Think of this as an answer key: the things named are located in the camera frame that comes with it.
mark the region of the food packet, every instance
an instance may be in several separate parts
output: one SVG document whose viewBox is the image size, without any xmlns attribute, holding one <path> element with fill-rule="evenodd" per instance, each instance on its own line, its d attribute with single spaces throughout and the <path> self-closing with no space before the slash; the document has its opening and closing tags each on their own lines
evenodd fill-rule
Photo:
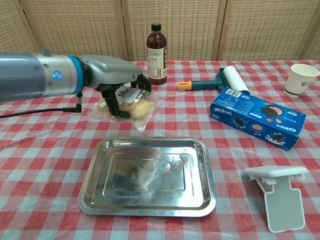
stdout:
<svg viewBox="0 0 320 240">
<path fill-rule="evenodd" d="M 143 132 L 151 116 L 155 112 L 158 94 L 149 91 L 121 86 L 115 92 L 119 110 L 128 112 L 130 118 L 119 119 L 113 116 L 108 109 L 104 98 L 100 98 L 91 109 L 90 117 L 93 119 L 109 119 L 116 122 L 131 122 L 139 131 Z"/>
</svg>

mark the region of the lint roller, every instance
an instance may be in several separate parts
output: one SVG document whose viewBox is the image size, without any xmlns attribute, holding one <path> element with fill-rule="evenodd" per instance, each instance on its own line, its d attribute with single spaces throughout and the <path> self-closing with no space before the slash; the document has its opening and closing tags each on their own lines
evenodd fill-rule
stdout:
<svg viewBox="0 0 320 240">
<path fill-rule="evenodd" d="M 249 89 L 240 77 L 239 73 L 233 66 L 220 68 L 219 73 L 215 76 L 214 81 L 188 81 L 179 82 L 176 88 L 183 90 L 203 90 L 203 89 L 220 89 L 231 88 L 239 92 L 250 94 Z"/>
</svg>

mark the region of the stainless steel tray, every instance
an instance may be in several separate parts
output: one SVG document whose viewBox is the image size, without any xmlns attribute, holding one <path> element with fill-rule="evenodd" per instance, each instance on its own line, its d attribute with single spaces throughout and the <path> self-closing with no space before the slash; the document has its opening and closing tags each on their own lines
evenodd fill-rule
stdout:
<svg viewBox="0 0 320 240">
<path fill-rule="evenodd" d="M 106 138 L 78 203 L 93 215 L 205 216 L 216 206 L 208 149 L 196 138 Z"/>
</svg>

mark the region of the brown liquid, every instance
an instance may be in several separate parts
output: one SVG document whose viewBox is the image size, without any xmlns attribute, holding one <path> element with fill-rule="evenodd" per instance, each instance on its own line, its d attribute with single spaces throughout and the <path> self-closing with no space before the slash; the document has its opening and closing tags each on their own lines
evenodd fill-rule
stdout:
<svg viewBox="0 0 320 240">
<path fill-rule="evenodd" d="M 146 47 L 150 49 L 163 49 L 167 46 L 167 39 L 165 35 L 160 31 L 153 31 L 146 39 Z M 153 85 L 162 85 L 167 82 L 167 76 L 161 79 L 154 79 L 149 77 L 149 81 Z"/>
</svg>

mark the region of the rattan backdrop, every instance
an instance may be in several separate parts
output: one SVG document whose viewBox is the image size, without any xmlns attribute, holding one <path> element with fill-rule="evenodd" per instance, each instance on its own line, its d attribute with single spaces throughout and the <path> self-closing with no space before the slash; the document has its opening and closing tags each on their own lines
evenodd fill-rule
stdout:
<svg viewBox="0 0 320 240">
<path fill-rule="evenodd" d="M 122 57 L 128 53 L 125 37 L 120 38 L 119 32 L 125 33 L 119 31 L 116 3 L 121 13 L 120 0 L 22 1 L 36 36 L 53 53 Z"/>
<path fill-rule="evenodd" d="M 218 60 L 290 60 L 319 0 L 229 0 Z"/>
<path fill-rule="evenodd" d="M 313 44 L 311 45 L 311 48 L 309 50 L 309 53 L 306 59 L 310 59 L 310 60 L 320 59 L 320 32 L 317 34 Z"/>
<path fill-rule="evenodd" d="M 219 0 L 122 0 L 129 59 L 147 59 L 151 24 L 160 22 L 169 60 L 211 60 L 219 6 Z"/>
<path fill-rule="evenodd" d="M 0 52 L 34 53 L 35 42 L 18 0 L 0 1 Z"/>
</svg>

